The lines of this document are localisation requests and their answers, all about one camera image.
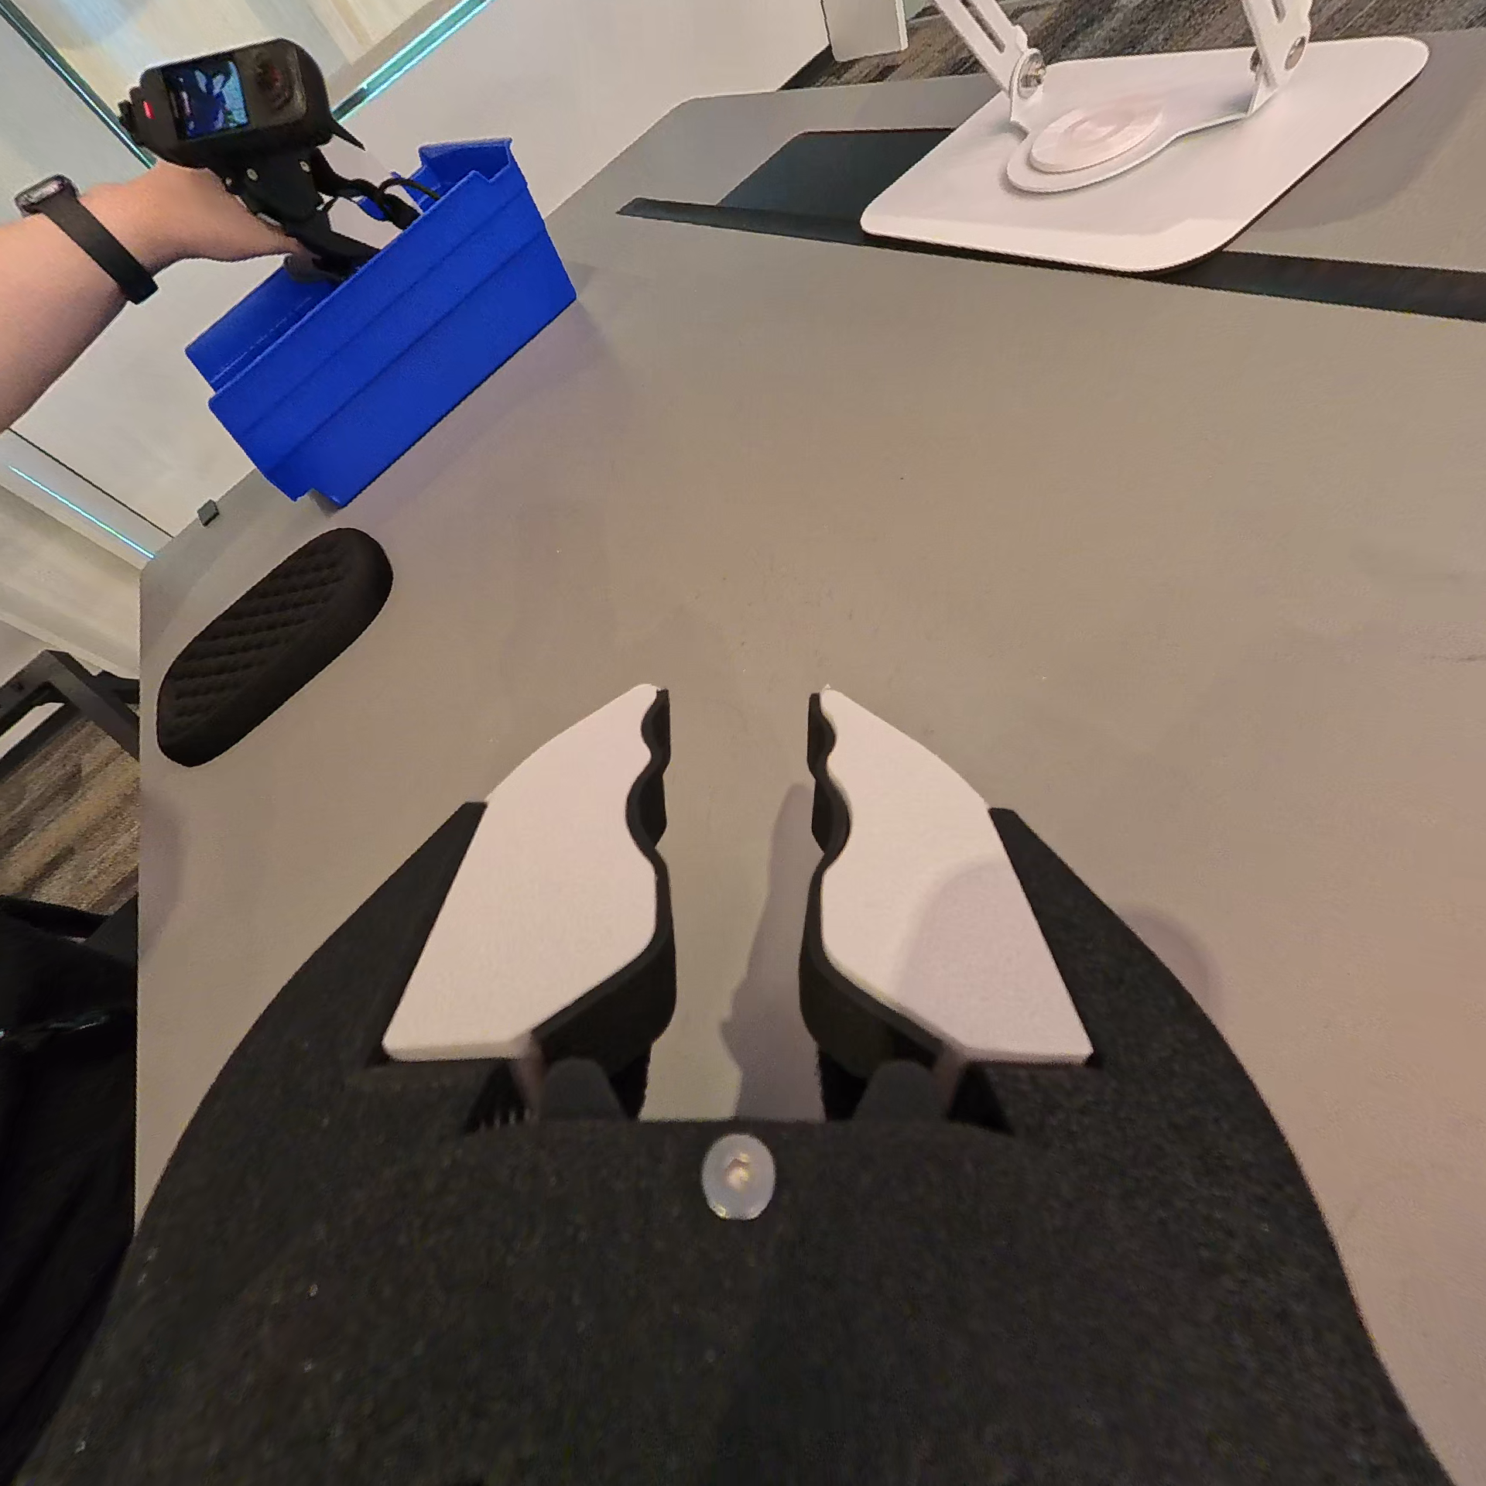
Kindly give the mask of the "grey desk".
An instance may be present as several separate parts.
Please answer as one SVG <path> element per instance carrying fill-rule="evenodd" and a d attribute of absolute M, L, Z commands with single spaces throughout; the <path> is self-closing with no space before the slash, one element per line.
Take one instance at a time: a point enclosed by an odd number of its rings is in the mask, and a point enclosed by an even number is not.
<path fill-rule="evenodd" d="M 579 303 L 341 518 L 382 616 L 142 786 L 138 1203 L 274 993 L 465 801 L 667 688 L 644 1115 L 821 1115 L 828 687 L 1010 807 L 1217 1024 L 1382 1359 L 1483 1483 L 1483 324 L 625 212 L 973 80 L 681 104 L 568 196 Z"/>

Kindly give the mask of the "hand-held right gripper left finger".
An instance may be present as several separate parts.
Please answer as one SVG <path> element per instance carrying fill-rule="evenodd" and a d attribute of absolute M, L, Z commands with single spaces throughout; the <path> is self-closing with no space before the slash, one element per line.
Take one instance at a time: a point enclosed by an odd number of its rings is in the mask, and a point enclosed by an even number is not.
<path fill-rule="evenodd" d="M 400 1063 L 644 1060 L 676 1012 L 671 695 L 637 685 L 481 803 L 384 1031 Z"/>

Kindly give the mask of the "black desk leg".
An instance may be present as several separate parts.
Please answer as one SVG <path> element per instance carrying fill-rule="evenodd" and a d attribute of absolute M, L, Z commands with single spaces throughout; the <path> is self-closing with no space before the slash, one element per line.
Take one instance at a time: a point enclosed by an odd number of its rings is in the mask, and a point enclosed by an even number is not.
<path fill-rule="evenodd" d="M 83 718 L 110 736 L 122 752 L 140 759 L 140 679 L 120 674 L 88 672 L 83 662 L 53 649 L 4 681 L 2 733 L 9 734 L 39 708 L 55 708 L 41 727 L 11 748 L 4 748 L 2 777 L 12 775 L 30 756 L 57 738 L 71 720 Z"/>

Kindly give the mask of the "blue plastic bin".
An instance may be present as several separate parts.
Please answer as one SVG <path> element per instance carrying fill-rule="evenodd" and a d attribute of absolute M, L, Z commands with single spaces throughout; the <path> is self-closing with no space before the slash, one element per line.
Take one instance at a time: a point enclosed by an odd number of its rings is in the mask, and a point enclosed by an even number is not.
<path fill-rule="evenodd" d="M 418 221 L 345 281 L 280 269 L 184 354 L 288 499 L 343 508 L 577 301 L 508 138 L 419 149 Z"/>

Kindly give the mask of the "white stand with wooden board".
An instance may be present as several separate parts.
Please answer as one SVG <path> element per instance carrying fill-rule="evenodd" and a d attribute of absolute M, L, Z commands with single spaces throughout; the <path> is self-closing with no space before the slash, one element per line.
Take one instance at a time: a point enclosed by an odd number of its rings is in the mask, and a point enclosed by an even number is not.
<path fill-rule="evenodd" d="M 1429 60 L 1408 36 L 1316 43 L 1306 2 L 1242 2 L 1238 48 L 1084 62 L 1047 62 L 1001 4 L 936 9 L 992 99 L 865 205 L 862 232 L 1107 273 L 1222 250 Z"/>

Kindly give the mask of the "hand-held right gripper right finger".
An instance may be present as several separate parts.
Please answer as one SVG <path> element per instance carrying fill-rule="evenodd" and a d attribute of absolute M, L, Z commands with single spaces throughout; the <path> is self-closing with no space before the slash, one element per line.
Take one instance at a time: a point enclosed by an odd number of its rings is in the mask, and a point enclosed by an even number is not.
<path fill-rule="evenodd" d="M 1093 1056 L 991 807 L 938 754 L 830 687 L 810 697 L 801 1012 L 844 1069 Z"/>

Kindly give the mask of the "person's left forearm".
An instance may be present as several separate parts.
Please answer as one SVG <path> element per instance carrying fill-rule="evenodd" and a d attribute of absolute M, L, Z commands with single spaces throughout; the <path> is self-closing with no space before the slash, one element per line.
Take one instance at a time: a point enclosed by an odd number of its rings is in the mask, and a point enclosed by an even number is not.
<path fill-rule="evenodd" d="M 129 304 L 48 216 L 2 228 L 2 428 L 9 430 Z"/>

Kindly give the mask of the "person's black clothing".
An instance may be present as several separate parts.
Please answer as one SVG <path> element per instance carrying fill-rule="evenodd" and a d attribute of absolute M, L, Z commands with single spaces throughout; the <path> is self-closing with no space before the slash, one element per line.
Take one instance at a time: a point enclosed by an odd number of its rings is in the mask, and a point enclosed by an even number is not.
<path fill-rule="evenodd" d="M 2 1481 L 103 1322 L 134 1233 L 136 966 L 106 920 L 4 899 Z"/>

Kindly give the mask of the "person's left hand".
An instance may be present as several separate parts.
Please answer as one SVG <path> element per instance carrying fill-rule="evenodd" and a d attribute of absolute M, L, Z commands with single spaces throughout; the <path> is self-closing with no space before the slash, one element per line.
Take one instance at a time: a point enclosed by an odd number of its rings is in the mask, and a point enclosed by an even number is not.
<path fill-rule="evenodd" d="M 142 214 L 142 260 L 159 271 L 184 262 L 306 260 L 306 250 L 248 211 L 211 172 L 159 163 L 129 184 Z"/>

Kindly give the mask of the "black wrist rest pad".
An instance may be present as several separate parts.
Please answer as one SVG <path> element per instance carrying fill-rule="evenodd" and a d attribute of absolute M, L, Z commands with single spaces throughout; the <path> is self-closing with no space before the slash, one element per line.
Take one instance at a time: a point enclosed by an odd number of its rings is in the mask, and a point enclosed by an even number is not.
<path fill-rule="evenodd" d="M 232 750 L 370 628 L 393 584 L 384 549 L 359 529 L 317 534 L 288 554 L 165 671 L 163 756 L 198 768 Z"/>

